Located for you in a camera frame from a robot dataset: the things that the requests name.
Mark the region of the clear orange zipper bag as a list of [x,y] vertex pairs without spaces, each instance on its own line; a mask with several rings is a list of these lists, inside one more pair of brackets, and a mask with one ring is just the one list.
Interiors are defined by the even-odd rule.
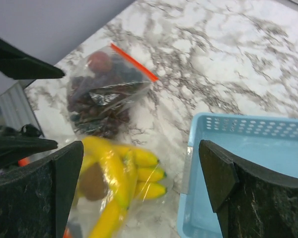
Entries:
[[87,88],[84,89],[84,92],[89,89],[90,94],[94,94],[98,102],[102,102],[103,104],[107,103],[110,105],[110,108],[117,105],[123,105],[124,109],[130,109],[130,107],[133,106],[136,101],[148,93],[151,85],[158,80],[158,77],[150,72],[145,66],[136,61],[133,57],[128,55],[113,43],[97,51],[107,53],[111,59],[113,57],[121,57],[128,62],[129,65],[132,65],[135,69],[141,72],[143,76],[141,82],[124,83],[122,82],[121,78],[115,75],[112,69],[106,73],[92,72],[87,65],[88,57],[92,53],[81,59],[71,71],[69,81],[71,78],[76,76],[92,77],[94,80],[90,86],[87,86]]

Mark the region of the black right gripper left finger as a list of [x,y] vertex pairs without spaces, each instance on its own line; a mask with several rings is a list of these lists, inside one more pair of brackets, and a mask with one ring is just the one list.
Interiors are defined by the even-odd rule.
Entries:
[[83,158],[75,141],[0,175],[0,238],[61,238]]

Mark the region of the light blue plastic basket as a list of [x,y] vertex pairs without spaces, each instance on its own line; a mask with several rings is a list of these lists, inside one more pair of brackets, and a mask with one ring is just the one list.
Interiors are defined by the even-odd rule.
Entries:
[[199,113],[191,124],[177,231],[182,238],[223,238],[199,159],[201,140],[275,172],[298,178],[298,119]]

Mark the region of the yellow banana bunch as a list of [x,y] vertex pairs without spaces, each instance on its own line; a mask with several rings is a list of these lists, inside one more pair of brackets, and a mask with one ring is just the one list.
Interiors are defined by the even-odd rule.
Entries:
[[[108,192],[121,207],[128,208],[133,199],[153,200],[167,193],[167,187],[159,183],[166,178],[166,172],[151,151],[96,136],[87,136],[82,143],[84,157],[80,175],[98,163]],[[78,197],[84,197],[79,191],[79,179],[76,192]]]

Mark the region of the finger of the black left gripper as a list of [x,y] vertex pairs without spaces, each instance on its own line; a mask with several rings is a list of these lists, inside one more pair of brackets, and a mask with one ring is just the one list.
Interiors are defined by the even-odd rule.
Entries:
[[49,139],[22,136],[0,136],[0,169],[33,154],[50,151],[57,147],[58,143]]
[[0,38],[0,72],[14,80],[59,79],[65,73]]

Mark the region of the red grape bunch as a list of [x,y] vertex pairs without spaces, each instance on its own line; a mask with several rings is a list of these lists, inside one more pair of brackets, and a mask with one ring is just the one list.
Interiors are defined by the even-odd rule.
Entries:
[[130,121],[130,110],[123,105],[110,108],[110,105],[98,102],[90,90],[94,79],[90,76],[76,76],[70,79],[67,91],[67,110],[75,134],[94,135],[113,139],[119,133],[119,127]]

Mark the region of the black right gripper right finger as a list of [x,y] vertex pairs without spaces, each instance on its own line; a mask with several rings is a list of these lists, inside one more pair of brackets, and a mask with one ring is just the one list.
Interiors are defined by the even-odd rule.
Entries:
[[199,159],[224,238],[298,238],[298,178],[201,140]]

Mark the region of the black grape bunch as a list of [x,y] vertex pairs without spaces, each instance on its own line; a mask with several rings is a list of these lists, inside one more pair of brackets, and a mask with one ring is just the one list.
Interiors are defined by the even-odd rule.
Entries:
[[135,69],[132,65],[129,65],[121,57],[112,58],[113,67],[112,71],[116,76],[121,78],[122,82],[141,82],[143,79],[142,73]]

